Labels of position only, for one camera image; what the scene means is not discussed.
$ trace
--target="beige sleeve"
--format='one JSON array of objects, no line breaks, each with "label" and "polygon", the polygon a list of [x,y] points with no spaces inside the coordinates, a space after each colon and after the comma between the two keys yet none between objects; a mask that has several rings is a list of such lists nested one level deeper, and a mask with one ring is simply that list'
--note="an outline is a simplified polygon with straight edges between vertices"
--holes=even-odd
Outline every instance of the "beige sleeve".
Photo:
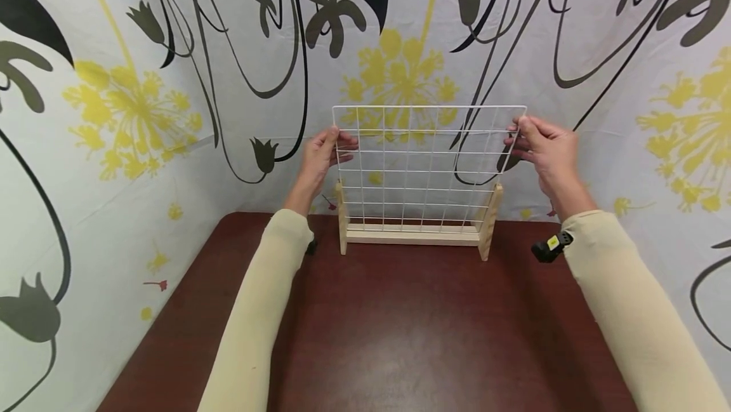
[{"label": "beige sleeve", "polygon": [[569,267],[641,412],[728,412],[667,295],[612,214],[564,221]]},{"label": "beige sleeve", "polygon": [[274,340],[294,273],[313,235],[307,219],[274,214],[241,282],[198,412],[265,412]]}]

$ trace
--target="white wire grid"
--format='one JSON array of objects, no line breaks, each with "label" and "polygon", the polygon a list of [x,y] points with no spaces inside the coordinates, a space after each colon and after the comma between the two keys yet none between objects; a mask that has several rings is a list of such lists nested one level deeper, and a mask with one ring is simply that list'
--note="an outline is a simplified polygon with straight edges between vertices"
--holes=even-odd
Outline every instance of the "white wire grid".
[{"label": "white wire grid", "polygon": [[507,160],[500,157],[511,151],[504,150],[507,127],[525,111],[524,105],[333,106],[333,123],[360,144],[352,161],[341,163],[338,154],[345,206],[360,222],[349,229],[473,231],[504,172]]}]

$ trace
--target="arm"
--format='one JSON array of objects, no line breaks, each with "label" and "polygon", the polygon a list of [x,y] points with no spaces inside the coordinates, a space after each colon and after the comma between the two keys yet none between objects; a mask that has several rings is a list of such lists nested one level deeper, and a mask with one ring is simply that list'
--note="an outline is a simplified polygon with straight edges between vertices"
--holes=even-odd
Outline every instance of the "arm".
[{"label": "arm", "polygon": [[312,233],[289,209],[274,214],[241,282],[198,412],[266,411],[274,340]]},{"label": "arm", "polygon": [[241,282],[198,412],[265,412],[274,340],[294,274],[313,235],[312,200],[328,168],[352,160],[357,140],[328,128],[303,147],[303,162],[284,209],[269,221]]},{"label": "arm", "polygon": [[726,399],[673,304],[612,214],[586,211],[564,250],[641,412],[727,412]]},{"label": "arm", "polygon": [[673,304],[614,215],[596,203],[576,172],[575,133],[535,117],[520,125],[513,153],[534,164],[553,201],[564,249],[617,367],[641,412],[729,412],[716,379]]}]

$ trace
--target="patterned wall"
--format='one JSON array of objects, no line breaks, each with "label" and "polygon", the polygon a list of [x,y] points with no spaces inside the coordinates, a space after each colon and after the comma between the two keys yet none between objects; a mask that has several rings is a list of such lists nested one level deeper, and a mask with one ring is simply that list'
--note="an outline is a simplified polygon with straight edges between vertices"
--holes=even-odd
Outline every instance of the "patterned wall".
[{"label": "patterned wall", "polygon": [[[279,207],[335,104],[525,104],[577,130],[586,185],[731,397],[730,3],[2,0],[0,411],[95,410],[217,221]],[[461,113],[338,123],[428,150],[479,128]],[[554,220],[507,168],[501,218]]]}]

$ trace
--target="table surface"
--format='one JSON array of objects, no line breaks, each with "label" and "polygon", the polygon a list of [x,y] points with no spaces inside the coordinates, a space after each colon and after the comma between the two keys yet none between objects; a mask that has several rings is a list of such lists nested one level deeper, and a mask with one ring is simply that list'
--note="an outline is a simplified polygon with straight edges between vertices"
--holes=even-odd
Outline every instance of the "table surface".
[{"label": "table surface", "polygon": [[[196,411],[270,215],[227,215],[98,412]],[[351,244],[311,216],[317,251],[294,279],[269,411],[636,411],[563,258],[530,245],[552,223],[498,222],[476,248]]]}]

